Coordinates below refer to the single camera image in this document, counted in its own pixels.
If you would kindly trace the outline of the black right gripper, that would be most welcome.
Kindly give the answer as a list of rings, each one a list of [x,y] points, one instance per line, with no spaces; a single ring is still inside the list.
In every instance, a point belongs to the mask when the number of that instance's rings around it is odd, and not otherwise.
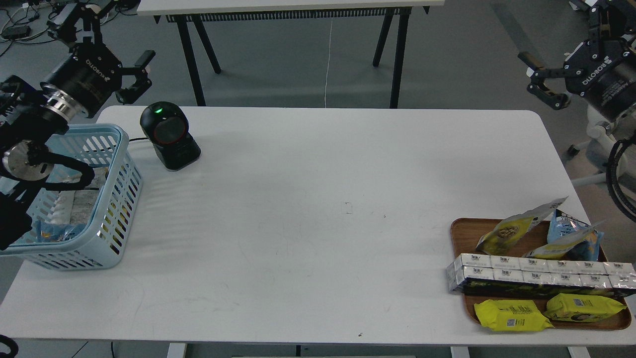
[[[635,110],[635,26],[634,0],[570,0],[575,11],[587,13],[588,36],[568,56],[564,67],[547,68],[529,52],[519,52],[518,59],[530,70],[527,91],[551,109],[561,110],[570,104],[565,93],[552,91],[548,79],[565,79],[571,70],[575,77],[565,80],[566,90],[584,98],[609,122],[620,121]],[[590,44],[602,41],[602,52],[593,59]]]

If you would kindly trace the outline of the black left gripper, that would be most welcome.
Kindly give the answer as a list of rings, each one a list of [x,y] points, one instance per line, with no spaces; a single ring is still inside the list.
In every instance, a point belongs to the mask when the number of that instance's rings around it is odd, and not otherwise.
[[[134,104],[152,86],[147,67],[156,52],[146,50],[132,67],[120,67],[120,59],[102,44],[101,20],[101,7],[77,2],[67,4],[47,22],[48,36],[70,52],[41,82],[41,88],[48,93],[63,91],[87,118],[93,118],[115,91],[120,104]],[[125,76],[135,81],[120,88]]]

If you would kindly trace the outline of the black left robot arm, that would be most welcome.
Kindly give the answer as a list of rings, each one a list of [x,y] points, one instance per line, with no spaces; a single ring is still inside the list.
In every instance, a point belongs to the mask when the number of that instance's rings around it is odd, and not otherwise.
[[[123,66],[104,45],[101,19],[116,6],[112,0],[95,11],[77,2],[66,5],[53,22],[51,38],[68,47],[68,56],[40,84],[13,75],[1,83],[1,176],[16,182],[1,195],[1,249],[32,228],[28,209],[38,193],[86,188],[93,180],[88,164],[51,152],[46,145],[64,135],[77,115],[93,118],[112,95],[134,104],[150,86],[146,67],[156,52],[146,50],[131,67]]]

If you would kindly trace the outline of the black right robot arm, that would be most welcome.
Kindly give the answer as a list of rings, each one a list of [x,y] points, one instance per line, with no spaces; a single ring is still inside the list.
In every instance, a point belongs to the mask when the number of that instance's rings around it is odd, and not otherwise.
[[[609,155],[604,182],[610,198],[630,220],[635,201],[620,186],[620,177],[635,176],[629,149],[635,147],[635,2],[573,0],[588,15],[588,35],[559,68],[548,68],[529,52],[518,57],[528,67],[527,91],[554,110],[570,104],[570,96],[586,100],[600,115],[589,120],[588,136]]]

